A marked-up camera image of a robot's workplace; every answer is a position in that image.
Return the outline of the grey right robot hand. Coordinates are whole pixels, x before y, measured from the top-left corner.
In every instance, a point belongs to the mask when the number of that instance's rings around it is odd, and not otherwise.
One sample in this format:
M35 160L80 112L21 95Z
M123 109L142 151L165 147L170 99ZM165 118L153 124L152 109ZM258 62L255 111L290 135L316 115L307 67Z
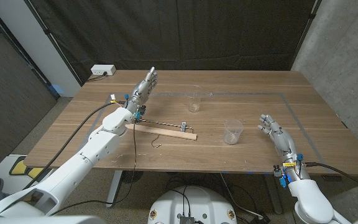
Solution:
M269 114L262 114L259 118L262 125L258 128L273 141L277 154L282 162L296 160L296 146L290 134L282 128Z

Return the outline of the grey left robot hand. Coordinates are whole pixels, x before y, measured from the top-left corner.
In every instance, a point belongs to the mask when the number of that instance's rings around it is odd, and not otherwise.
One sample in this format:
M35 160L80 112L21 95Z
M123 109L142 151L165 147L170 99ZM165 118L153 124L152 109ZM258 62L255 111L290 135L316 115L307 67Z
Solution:
M147 102L150 93L157 85L157 77L158 75L155 71L155 67L152 67L146 74L146 77L134 87L132 95L125 103L125 109L129 110L131 113L135 113L142 105L144 105Z

